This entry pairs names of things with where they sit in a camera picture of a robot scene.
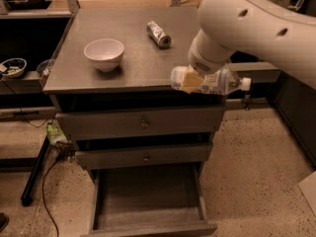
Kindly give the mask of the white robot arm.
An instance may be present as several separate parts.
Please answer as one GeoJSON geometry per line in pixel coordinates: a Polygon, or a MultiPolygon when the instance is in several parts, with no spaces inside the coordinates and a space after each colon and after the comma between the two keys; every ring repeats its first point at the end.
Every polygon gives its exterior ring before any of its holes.
{"type": "Polygon", "coordinates": [[[213,74],[240,51],[315,89],[316,19],[288,10],[289,1],[202,0],[189,65],[213,74]]]}

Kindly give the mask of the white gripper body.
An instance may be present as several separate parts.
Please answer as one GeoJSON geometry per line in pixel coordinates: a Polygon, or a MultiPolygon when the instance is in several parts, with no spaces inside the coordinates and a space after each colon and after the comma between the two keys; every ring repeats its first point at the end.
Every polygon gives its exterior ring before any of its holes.
{"type": "Polygon", "coordinates": [[[203,30],[199,30],[189,50],[189,65],[200,74],[213,74],[234,53],[235,50],[222,46],[203,30]]]}

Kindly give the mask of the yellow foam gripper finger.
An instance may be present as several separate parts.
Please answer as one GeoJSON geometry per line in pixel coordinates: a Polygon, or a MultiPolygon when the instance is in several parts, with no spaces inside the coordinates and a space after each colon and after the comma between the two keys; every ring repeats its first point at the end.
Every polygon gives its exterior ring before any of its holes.
{"type": "Polygon", "coordinates": [[[203,77],[197,74],[193,69],[189,68],[182,83],[182,90],[188,94],[194,92],[202,84],[203,77]]]}

